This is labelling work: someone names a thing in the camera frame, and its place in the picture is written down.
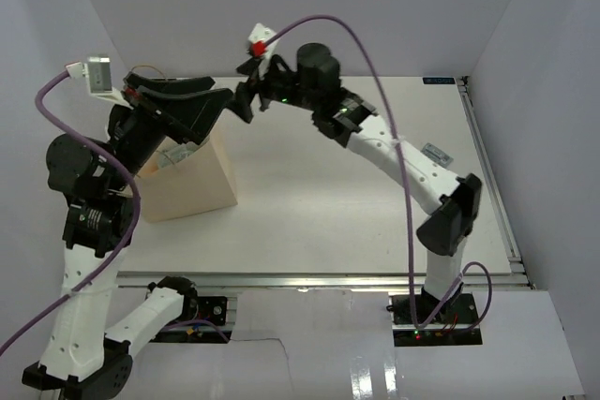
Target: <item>white floor panel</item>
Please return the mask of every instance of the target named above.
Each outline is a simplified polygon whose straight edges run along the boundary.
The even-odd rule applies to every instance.
[[[237,79],[219,79],[234,88]],[[383,112],[370,78],[344,82]],[[448,169],[483,170],[455,85],[384,78],[400,133],[416,147],[431,142],[454,158]],[[124,272],[405,274],[402,189],[368,162],[321,135],[308,111],[253,105],[251,125],[226,111],[219,120],[239,191],[235,207],[159,224],[143,221]],[[425,215],[412,204],[414,224]],[[426,269],[416,240],[415,267]],[[487,191],[465,251],[496,274],[510,273]]]

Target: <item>purple cable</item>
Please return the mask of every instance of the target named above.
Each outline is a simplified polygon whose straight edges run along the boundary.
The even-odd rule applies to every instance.
[[[26,332],[28,332],[34,325],[36,325],[38,322],[40,322],[42,319],[44,319],[46,316],[48,316],[58,306],[60,306],[64,302],[66,302],[71,297],[72,292],[79,292],[80,290],[85,288],[89,283],[92,282],[92,280],[94,280],[94,278],[96,278],[104,269],[106,269],[109,266],[109,264],[111,264],[111,262],[113,262],[113,260],[118,256],[118,254],[121,252],[121,250],[123,250],[123,248],[126,246],[127,242],[129,241],[129,238],[131,238],[131,235],[133,234],[133,231],[135,230],[136,225],[138,224],[138,220],[140,219],[140,210],[141,210],[140,191],[138,190],[138,187],[136,186],[135,181],[133,180],[133,176],[129,173],[129,171],[125,168],[125,166],[123,166],[121,164],[121,162],[118,159],[116,159],[113,155],[111,155],[109,152],[102,149],[97,144],[91,142],[85,136],[81,135],[80,133],[75,131],[73,128],[71,128],[67,124],[63,123],[60,119],[58,119],[51,112],[49,112],[46,109],[46,107],[44,106],[44,104],[43,104],[44,97],[58,83],[60,83],[61,81],[63,81],[64,79],[67,79],[67,78],[68,78],[68,72],[65,70],[64,72],[61,72],[59,75],[54,77],[52,80],[48,81],[48,83],[46,83],[44,85],[44,87],[42,87],[36,95],[36,108],[53,125],[57,126],[61,130],[63,130],[75,141],[83,144],[88,149],[90,149],[90,150],[94,151],[95,153],[97,153],[98,155],[104,157],[111,166],[113,166],[115,169],[117,169],[119,174],[125,179],[127,184],[131,187],[131,192],[133,193],[133,217],[131,218],[131,223],[129,224],[129,227],[127,228],[125,234],[123,235],[123,238],[121,239],[119,244],[117,244],[117,246],[114,248],[114,251],[111,252],[109,257],[107,257],[93,272],[91,272],[78,285],[76,285],[71,290],[71,293],[63,295],[58,300],[56,300],[54,303],[50,304],[46,309],[44,309],[42,312],[40,312],[33,319],[29,320],[26,324],[24,324],[21,327],[21,329],[19,329],[15,334],[13,334],[8,339],[8,341],[5,342],[2,345],[2,347],[0,347],[0,357],[2,357],[2,355],[8,350],[8,348],[12,344],[15,343],[15,341],[17,339],[19,339]]]
[[[227,337],[225,335],[225,333],[222,332],[217,325],[215,325],[213,322],[210,322],[208,320],[203,320],[203,319],[186,320],[185,322],[172,323],[171,325],[167,325],[166,327],[163,327],[163,329],[161,331],[168,332],[169,330],[171,330],[173,328],[188,327],[190,325],[206,325],[206,326],[214,329],[218,333],[218,335],[223,338],[223,340],[225,342],[230,341],[229,337]]]
[[[382,83],[380,81],[380,77],[377,73],[377,70],[375,70],[375,66],[373,65],[373,62],[371,61],[370,57],[368,56],[365,46],[363,45],[363,43],[358,38],[356,33],[352,30],[352,28],[350,28],[350,26],[347,23],[345,23],[340,18],[337,18],[336,16],[331,16],[328,14],[315,14],[312,16],[306,16],[305,18],[302,18],[296,22],[293,22],[290,25],[288,25],[287,27],[283,28],[281,31],[275,33],[269,39],[267,39],[264,42],[264,45],[268,47],[270,44],[275,42],[277,39],[280,39],[284,35],[287,35],[298,25],[302,25],[305,22],[311,22],[311,21],[335,22],[335,23],[341,25],[350,34],[350,36],[356,43],[356,46],[358,46],[358,49],[363,54],[363,57],[365,58],[365,61],[367,62],[368,68],[371,71],[371,75],[373,76],[373,80],[375,80],[375,84],[377,85],[377,90],[379,91],[379,94],[382,97],[383,106],[385,107],[385,112],[387,113],[387,118],[390,123],[390,131],[392,133],[392,137],[397,142],[397,144],[394,148],[396,149],[397,159],[398,159],[398,162],[400,165],[400,175],[402,178],[402,184],[404,185],[404,202],[406,205],[406,229],[408,232],[408,247],[409,247],[409,249],[408,249],[409,250],[409,252],[408,252],[409,253],[409,294],[410,294],[409,295],[409,299],[410,299],[409,303],[411,304],[412,324],[414,325],[414,327],[417,330],[423,330],[425,327],[427,327],[429,325],[429,323],[431,323],[431,321],[438,315],[438,313],[440,312],[440,310],[442,309],[442,307],[446,303],[446,301],[452,296],[455,288],[460,283],[460,280],[462,279],[462,276],[465,274],[467,268],[471,267],[471,265],[474,265],[474,264],[482,267],[487,276],[487,283],[489,285],[489,300],[488,300],[488,304],[487,304],[486,310],[485,310],[485,314],[486,314],[487,311],[489,310],[489,305],[491,304],[491,277],[489,276],[488,270],[486,268],[484,268],[484,266],[481,263],[473,262],[473,263],[469,263],[465,266],[461,275],[455,279],[455,281],[453,282],[450,289],[443,295],[443,297],[440,299],[440,302],[433,309],[433,311],[431,312],[429,317],[427,319],[425,319],[425,321],[423,323],[419,323],[417,314],[416,314],[416,299],[414,296],[413,208],[411,206],[411,191],[409,189],[409,175],[408,175],[408,172],[406,171],[406,164],[404,162],[404,154],[402,154],[402,148],[400,146],[400,140],[398,137],[398,127],[396,125],[396,120],[394,119],[394,114],[392,113],[392,106],[391,106],[389,100],[387,99],[387,96],[385,95]],[[477,320],[474,323],[473,327],[475,327],[475,326],[479,325],[479,323],[481,323],[481,320],[483,320],[483,318],[485,317],[485,314],[482,315],[481,318],[479,318],[479,320]]]

